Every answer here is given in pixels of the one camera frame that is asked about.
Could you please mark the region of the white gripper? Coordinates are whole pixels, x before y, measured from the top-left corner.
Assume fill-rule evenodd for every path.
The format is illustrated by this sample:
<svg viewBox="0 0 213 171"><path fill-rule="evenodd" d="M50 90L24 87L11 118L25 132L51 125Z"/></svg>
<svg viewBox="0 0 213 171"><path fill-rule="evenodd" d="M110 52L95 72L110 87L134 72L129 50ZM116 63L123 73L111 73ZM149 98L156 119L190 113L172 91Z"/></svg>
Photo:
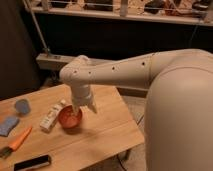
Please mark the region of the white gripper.
<svg viewBox="0 0 213 171"><path fill-rule="evenodd" d="M97 114L97 107L93 101L93 93L90 85L72 85L71 99L73 105L73 115L77 116L80 106L87 106L93 113Z"/></svg>

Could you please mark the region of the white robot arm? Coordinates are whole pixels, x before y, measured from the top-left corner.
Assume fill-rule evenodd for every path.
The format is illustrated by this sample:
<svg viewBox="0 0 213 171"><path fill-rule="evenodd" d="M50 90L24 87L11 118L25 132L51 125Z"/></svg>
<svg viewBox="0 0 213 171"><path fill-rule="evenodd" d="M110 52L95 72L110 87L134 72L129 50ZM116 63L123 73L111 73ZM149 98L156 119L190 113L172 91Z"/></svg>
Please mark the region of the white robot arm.
<svg viewBox="0 0 213 171"><path fill-rule="evenodd" d="M201 49L154 52L93 65L84 55L60 70L74 110L92 111L92 84L146 89L147 171L213 171L213 54Z"/></svg>

